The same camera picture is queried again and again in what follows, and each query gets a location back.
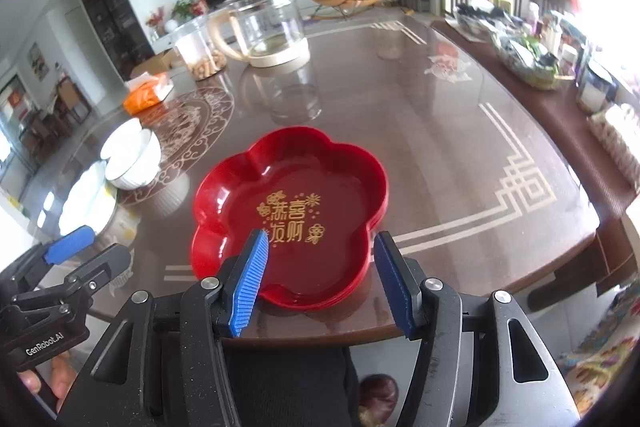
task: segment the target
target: dining table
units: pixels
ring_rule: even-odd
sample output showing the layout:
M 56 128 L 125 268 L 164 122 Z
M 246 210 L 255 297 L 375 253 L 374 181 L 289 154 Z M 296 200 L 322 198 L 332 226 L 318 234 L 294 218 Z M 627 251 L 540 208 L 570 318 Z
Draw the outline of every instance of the dining table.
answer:
M 590 245 L 598 218 L 575 173 L 520 103 L 453 42 L 385 9 L 308 23 L 306 36 L 310 58 L 275 68 L 229 60 L 199 82 L 185 69 L 170 72 L 174 90 L 137 115 L 158 136 L 158 174 L 119 190 L 94 249 L 60 267 L 70 272 L 111 243 L 129 248 L 129 269 L 94 295 L 91 314 L 110 320 L 137 290 L 162 296 L 193 285 L 198 186 L 222 160 L 283 126 L 310 126 L 375 156 L 388 207 L 372 234 L 389 231 L 402 255 L 460 293 L 516 293 Z M 60 201 L 129 118 L 120 107 L 87 131 L 52 189 Z M 342 301 L 296 311 L 258 298 L 230 342 L 352 345 L 399 335 L 371 256 Z

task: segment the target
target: dark display cabinet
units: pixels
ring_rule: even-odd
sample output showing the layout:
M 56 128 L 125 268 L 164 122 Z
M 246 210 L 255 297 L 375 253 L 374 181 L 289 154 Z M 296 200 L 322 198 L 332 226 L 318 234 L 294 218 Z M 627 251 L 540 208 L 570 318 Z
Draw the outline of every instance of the dark display cabinet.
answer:
M 154 55 L 129 0 L 82 0 L 111 62 L 123 80 Z

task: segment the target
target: red tray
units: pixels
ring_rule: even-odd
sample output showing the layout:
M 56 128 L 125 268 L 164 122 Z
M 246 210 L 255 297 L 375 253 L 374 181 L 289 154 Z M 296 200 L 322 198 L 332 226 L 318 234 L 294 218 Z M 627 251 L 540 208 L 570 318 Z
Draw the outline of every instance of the red tray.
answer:
M 338 303 L 369 267 L 370 231 L 386 211 L 385 169 L 366 150 L 311 127 L 286 127 L 219 163 L 193 203 L 199 279 L 238 255 L 252 229 L 270 249 L 259 295 L 278 306 Z

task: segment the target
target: screw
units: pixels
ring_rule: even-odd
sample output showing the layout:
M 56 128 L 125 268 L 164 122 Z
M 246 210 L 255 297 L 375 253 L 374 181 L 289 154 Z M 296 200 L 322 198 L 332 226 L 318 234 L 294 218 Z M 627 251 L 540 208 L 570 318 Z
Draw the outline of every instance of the screw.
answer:
M 149 298 L 149 294 L 144 290 L 138 290 L 137 292 L 133 293 L 133 295 L 131 296 L 131 300 L 136 304 L 142 304 L 148 298 Z
M 498 302 L 501 302 L 502 304 L 507 304 L 511 302 L 511 295 L 509 295 L 504 290 L 498 290 L 496 293 L 494 293 L 494 297 L 495 297 L 495 300 L 497 300 Z
M 431 291 L 442 290 L 442 281 L 440 279 L 436 279 L 435 277 L 431 277 L 424 282 L 424 285 L 430 289 Z
M 220 281 L 215 277 L 205 277 L 200 281 L 200 286 L 206 290 L 214 290 L 220 285 Z

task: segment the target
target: shoe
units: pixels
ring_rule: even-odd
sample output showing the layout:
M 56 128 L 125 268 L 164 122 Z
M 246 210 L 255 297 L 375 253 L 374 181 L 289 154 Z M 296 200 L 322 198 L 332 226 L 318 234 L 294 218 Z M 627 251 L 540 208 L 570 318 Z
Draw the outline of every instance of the shoe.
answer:
M 398 403 L 398 384 L 389 375 L 369 375 L 360 382 L 358 416 L 363 427 L 384 425 Z

